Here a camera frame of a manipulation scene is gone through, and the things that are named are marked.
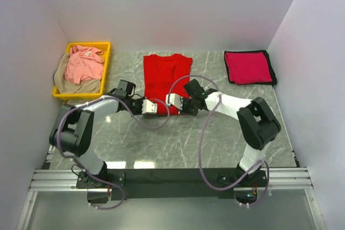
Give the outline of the red t-shirt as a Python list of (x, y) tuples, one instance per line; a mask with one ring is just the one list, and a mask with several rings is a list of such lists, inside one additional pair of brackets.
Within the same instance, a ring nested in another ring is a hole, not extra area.
[(165, 101), (171, 87), (174, 93), (187, 97), (183, 86), (189, 79), (184, 78), (178, 83), (175, 81), (190, 74), (192, 62), (192, 58), (178, 53), (170, 56), (145, 55), (143, 57), (145, 97), (151, 101), (155, 99)]

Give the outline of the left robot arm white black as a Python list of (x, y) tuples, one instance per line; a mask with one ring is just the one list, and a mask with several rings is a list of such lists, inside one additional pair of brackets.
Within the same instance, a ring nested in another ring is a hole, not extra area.
[(61, 107), (49, 136), (49, 143), (65, 158), (70, 158), (82, 169), (84, 176), (96, 188), (108, 181), (106, 162), (91, 149), (93, 124), (99, 119), (128, 111), (141, 115), (145, 98), (135, 93), (136, 84), (121, 80), (116, 88), (102, 97), (79, 105)]

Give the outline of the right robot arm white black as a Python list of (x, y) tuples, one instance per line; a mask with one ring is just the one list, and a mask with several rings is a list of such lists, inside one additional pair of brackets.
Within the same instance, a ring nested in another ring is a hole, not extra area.
[(196, 79), (183, 87), (187, 97), (176, 94), (166, 97), (181, 113), (196, 116), (199, 110), (206, 110), (210, 115), (217, 112), (239, 122), (246, 147), (237, 165), (237, 180), (231, 185), (251, 185), (264, 162), (268, 146), (281, 131), (281, 125), (267, 102), (261, 97), (242, 99), (218, 89), (205, 90)]

